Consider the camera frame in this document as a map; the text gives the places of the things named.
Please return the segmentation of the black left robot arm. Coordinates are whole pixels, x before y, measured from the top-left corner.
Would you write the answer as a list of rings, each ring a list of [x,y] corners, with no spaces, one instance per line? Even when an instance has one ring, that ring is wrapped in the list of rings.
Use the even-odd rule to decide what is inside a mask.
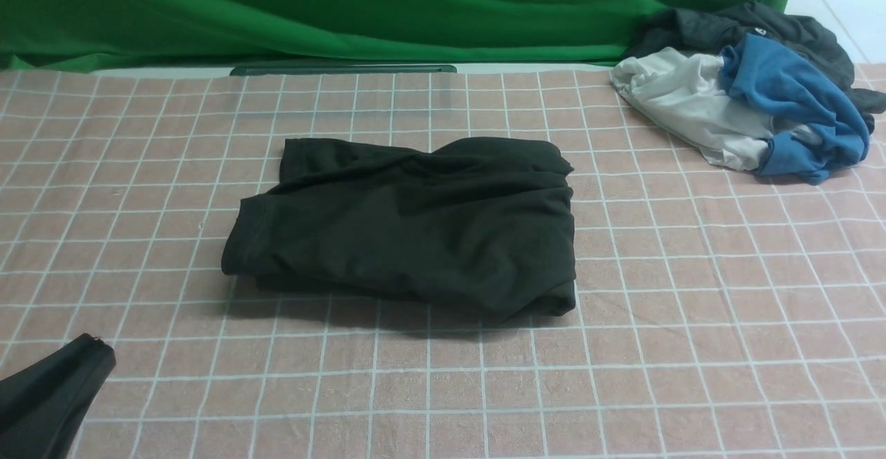
[[[83,333],[1,381],[1,456],[66,458],[116,364],[114,349]]]

